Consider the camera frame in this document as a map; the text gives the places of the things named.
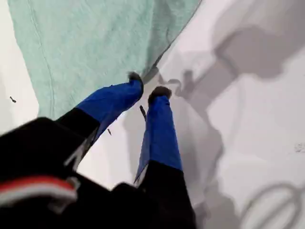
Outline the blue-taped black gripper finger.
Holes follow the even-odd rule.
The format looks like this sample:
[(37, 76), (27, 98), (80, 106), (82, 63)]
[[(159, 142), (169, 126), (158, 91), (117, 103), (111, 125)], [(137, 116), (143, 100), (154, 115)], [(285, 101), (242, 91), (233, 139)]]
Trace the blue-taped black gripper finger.
[(85, 140), (87, 151), (121, 113), (139, 101), (143, 89), (141, 77), (130, 72), (128, 82), (98, 89), (56, 122), (69, 130), (69, 133)]
[(148, 112), (137, 179), (148, 199), (150, 229), (194, 229), (193, 211), (179, 152), (173, 113), (172, 91), (156, 87), (148, 98)]

